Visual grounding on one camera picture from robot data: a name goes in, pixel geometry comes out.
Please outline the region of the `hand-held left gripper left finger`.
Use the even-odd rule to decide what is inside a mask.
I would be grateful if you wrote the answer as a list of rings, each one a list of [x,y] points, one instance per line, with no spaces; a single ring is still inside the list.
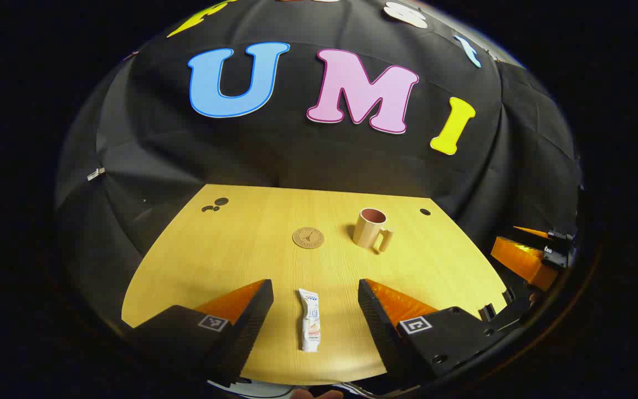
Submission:
[[[223,386],[235,383],[273,304],[270,279],[197,308],[173,305],[132,329],[135,348],[161,368]]]

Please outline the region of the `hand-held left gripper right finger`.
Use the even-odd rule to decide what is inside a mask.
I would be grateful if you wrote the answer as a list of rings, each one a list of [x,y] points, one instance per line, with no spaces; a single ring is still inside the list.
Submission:
[[[480,316],[459,306],[428,311],[411,306],[412,315],[397,315],[408,301],[393,301],[395,290],[369,279],[358,286],[358,303],[369,326],[388,379],[400,388],[446,385],[483,361],[509,333],[511,308]]]

